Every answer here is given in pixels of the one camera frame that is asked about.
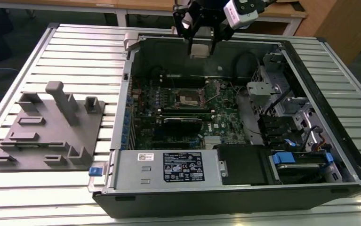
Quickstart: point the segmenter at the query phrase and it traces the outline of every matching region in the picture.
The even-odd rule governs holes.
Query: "white sticker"
[[[95,4],[95,6],[113,7],[113,5],[111,5],[111,4]]]
[[[153,153],[138,153],[138,161],[153,161]]]
[[[299,14],[290,14],[290,17],[299,17],[299,18],[305,18],[305,15],[299,15]]]

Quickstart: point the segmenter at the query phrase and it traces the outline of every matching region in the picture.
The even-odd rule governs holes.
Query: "black cable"
[[[258,134],[258,135],[262,135],[262,133],[258,133],[258,132],[254,132],[253,130],[250,130],[249,128],[246,128],[249,132],[254,133],[254,134]]]
[[[303,139],[303,142],[301,143],[301,152],[305,150],[305,148],[306,148],[306,141],[307,141],[307,138],[309,138],[309,136],[310,136],[310,133],[311,133],[311,131],[315,129],[315,128],[318,128],[318,126],[311,126],[310,127],[310,129],[307,130],[307,133],[306,133],[306,135],[305,135],[305,139]]]
[[[251,55],[251,56],[254,57],[255,62],[257,62],[257,70],[259,71],[259,60],[258,60],[255,54],[251,53],[249,50],[242,51],[242,52],[239,52],[239,53],[235,55],[235,57],[231,59],[231,69],[233,69],[233,71],[231,71],[231,81],[235,81],[235,80],[237,80],[237,63],[238,63],[241,57],[242,57],[245,54],[249,54],[249,55]]]
[[[275,3],[277,0],[269,0],[266,3],[265,3],[265,7],[267,7],[270,4]]]
[[[290,92],[290,87],[285,90],[285,92],[279,95],[277,100],[269,105],[267,109],[263,112],[263,115],[269,112],[269,110],[278,104],[278,102],[285,98],[287,93]]]

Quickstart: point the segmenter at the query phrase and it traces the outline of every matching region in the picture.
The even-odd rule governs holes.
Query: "open computer tower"
[[[185,46],[138,34],[127,51],[93,193],[110,217],[306,210],[359,194],[361,154],[291,44],[233,38],[209,57]]]

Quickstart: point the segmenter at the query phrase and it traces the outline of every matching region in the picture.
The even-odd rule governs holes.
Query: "barcode sticker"
[[[138,153],[138,161],[153,161],[153,153]]]

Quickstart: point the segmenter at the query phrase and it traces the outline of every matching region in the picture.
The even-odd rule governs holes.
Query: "blue latch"
[[[333,157],[330,153],[325,153],[325,158],[329,163],[333,162]]]
[[[102,176],[102,168],[101,167],[90,167],[87,171],[87,175],[90,177],[101,177]]]
[[[291,142],[291,140],[289,140],[289,139],[285,139],[285,141],[286,141],[286,143],[291,146],[291,147],[295,147],[295,143],[294,142]]]
[[[273,155],[273,163],[279,164],[279,163],[294,163],[294,158],[290,152],[277,152]]]

